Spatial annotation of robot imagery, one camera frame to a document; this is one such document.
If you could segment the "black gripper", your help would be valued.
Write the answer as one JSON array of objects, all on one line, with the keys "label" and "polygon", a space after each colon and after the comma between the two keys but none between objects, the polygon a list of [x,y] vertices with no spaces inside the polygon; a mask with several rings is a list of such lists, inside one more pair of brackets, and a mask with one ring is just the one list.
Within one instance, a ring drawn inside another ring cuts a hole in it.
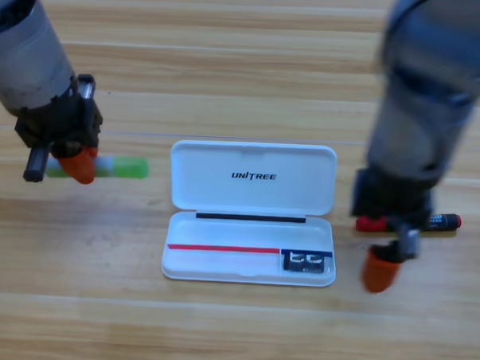
[{"label": "black gripper", "polygon": [[365,258],[361,282],[367,292],[381,293],[396,278],[404,259],[417,257],[420,231],[431,216],[434,181],[397,178],[377,167],[356,171],[351,214],[394,220],[397,238],[386,245],[371,245]]},{"label": "black gripper", "polygon": [[85,185],[93,182],[103,122],[94,97],[95,86],[93,76],[80,74],[71,78],[68,90],[48,104],[18,110],[15,131],[30,148],[22,175],[26,181],[40,182],[48,158],[53,156],[69,177]]}]

